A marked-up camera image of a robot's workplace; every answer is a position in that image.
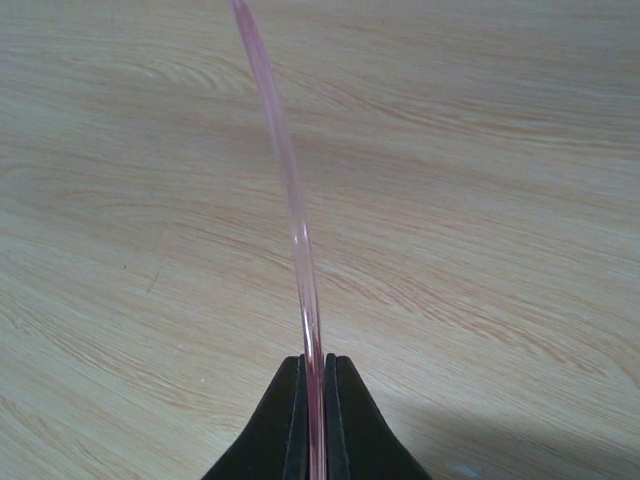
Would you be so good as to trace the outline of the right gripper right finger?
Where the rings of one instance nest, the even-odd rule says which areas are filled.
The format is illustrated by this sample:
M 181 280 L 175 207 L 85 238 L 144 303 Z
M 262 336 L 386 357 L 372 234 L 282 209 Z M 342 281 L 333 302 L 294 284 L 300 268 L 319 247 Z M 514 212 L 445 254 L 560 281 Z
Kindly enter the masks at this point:
M 325 397 L 330 479 L 431 478 L 396 438 L 349 357 L 327 356 Z

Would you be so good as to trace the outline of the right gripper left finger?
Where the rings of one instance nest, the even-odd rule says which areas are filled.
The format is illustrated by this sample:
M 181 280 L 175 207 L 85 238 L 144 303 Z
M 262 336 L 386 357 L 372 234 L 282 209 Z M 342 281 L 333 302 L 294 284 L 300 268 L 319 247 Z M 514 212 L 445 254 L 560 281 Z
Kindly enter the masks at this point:
M 237 439 L 204 480 L 303 480 L 309 474 L 308 401 L 302 355 L 283 360 Z

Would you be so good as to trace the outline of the pink sunglasses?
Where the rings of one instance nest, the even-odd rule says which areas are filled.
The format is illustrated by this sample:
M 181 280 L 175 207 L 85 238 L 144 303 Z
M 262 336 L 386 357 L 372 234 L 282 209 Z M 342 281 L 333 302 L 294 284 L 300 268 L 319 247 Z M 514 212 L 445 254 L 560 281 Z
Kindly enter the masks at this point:
M 321 342 L 318 293 L 310 232 L 298 164 L 284 108 L 273 76 L 271 62 L 248 4 L 230 3 L 239 34 L 254 75 L 270 129 L 274 152 L 279 159 L 285 201 L 293 243 L 303 341 L 309 416 L 309 477 L 327 479 L 326 418 L 324 409 L 324 353 Z

